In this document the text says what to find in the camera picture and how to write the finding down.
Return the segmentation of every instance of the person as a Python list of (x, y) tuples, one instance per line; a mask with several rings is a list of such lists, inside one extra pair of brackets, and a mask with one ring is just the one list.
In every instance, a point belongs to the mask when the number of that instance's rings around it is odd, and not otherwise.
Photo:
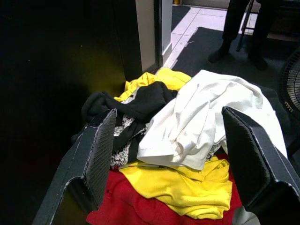
[[(223, 43), (216, 52), (209, 55), (208, 60), (211, 63), (219, 61), (229, 53), (231, 42), (238, 35), (240, 24), (249, 2), (250, 0), (230, 0), (222, 36)], [(260, 0), (258, 2), (260, 2), (261, 8), (256, 20), (248, 58), (257, 69), (265, 70), (268, 65), (261, 56), (261, 50), (275, 20), (276, 10), (278, 10), (281, 0)]]

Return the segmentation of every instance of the clothing pile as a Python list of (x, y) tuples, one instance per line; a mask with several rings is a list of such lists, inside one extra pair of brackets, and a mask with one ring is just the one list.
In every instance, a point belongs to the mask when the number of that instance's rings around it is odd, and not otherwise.
[(241, 206), (226, 154), (222, 107), (253, 118), (286, 156), (276, 114), (247, 81), (205, 70), (194, 78), (167, 68), (126, 82), (120, 97), (98, 92), (82, 107), (89, 122), (117, 109), (111, 170), (100, 224), (232, 224)]

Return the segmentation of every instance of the red fabric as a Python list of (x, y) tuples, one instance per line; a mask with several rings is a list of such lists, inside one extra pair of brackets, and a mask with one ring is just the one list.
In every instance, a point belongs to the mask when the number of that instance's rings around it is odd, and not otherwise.
[[(218, 155), (218, 158), (227, 158), (227, 155)], [(155, 198), (142, 197), (122, 173), (110, 171), (103, 202), (86, 221), (92, 225), (231, 225), (234, 210), (242, 204), (231, 171), (229, 180), (232, 181), (232, 198), (223, 219), (192, 219), (179, 216)]]

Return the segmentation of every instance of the chair leg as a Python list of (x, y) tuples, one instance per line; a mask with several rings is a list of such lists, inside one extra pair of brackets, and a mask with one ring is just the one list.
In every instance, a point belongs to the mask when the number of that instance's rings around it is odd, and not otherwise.
[(240, 48), (242, 46), (243, 38), (244, 38), (244, 35), (245, 35), (245, 29), (246, 29), (246, 26), (247, 26), (247, 23), (248, 23), (248, 20), (249, 20), (249, 17), (250, 17), (250, 13), (251, 13), (251, 10), (252, 10), (253, 3), (254, 3), (254, 0), (251, 0), (249, 2), (249, 6), (248, 6), (248, 9), (247, 9), (247, 12), (246, 12), (246, 17), (245, 17), (244, 23), (242, 25), (242, 34), (240, 36), (238, 47), (236, 48), (237, 52), (240, 51)]

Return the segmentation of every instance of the yellow shirt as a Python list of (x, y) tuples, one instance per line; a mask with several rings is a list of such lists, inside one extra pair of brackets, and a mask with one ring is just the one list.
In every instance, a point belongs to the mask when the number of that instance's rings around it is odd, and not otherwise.
[(139, 194), (157, 198), (179, 215), (221, 219), (224, 210), (230, 208), (232, 182), (228, 169), (228, 161), (214, 156), (202, 171), (134, 162), (120, 167), (120, 172)]
[(163, 82), (170, 90), (179, 90), (190, 79), (190, 76), (182, 72), (172, 71), (169, 68), (161, 68), (156, 75), (144, 73), (136, 80), (131, 82), (126, 81), (125, 91), (120, 97), (114, 97), (114, 99), (119, 102), (125, 101), (138, 87), (148, 86), (155, 81)]

